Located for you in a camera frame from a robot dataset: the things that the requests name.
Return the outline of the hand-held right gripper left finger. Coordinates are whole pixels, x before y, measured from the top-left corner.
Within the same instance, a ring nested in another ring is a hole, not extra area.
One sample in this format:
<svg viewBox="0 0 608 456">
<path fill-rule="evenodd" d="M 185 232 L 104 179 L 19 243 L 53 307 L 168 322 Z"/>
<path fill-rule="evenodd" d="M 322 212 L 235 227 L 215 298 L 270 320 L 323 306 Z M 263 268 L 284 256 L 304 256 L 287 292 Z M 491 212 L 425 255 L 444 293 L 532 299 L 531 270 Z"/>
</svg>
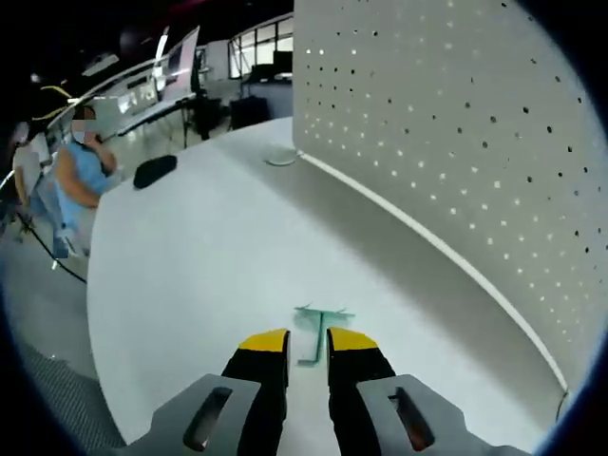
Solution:
<svg viewBox="0 0 608 456">
<path fill-rule="evenodd" d="M 158 408 L 118 455 L 276 455 L 287 416 L 290 331 L 241 342 L 220 375 L 206 374 Z"/>
</svg>

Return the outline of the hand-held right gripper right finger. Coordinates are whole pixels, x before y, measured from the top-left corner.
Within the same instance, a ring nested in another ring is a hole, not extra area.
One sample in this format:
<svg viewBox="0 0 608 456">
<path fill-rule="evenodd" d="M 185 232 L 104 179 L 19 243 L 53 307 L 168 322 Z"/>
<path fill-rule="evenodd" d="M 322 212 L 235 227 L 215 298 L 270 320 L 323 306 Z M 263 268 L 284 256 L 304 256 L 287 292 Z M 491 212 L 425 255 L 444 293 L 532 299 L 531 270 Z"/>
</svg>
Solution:
<svg viewBox="0 0 608 456">
<path fill-rule="evenodd" d="M 361 332 L 327 329 L 329 410 L 343 455 L 504 455 L 463 412 L 409 374 L 397 375 Z"/>
</svg>

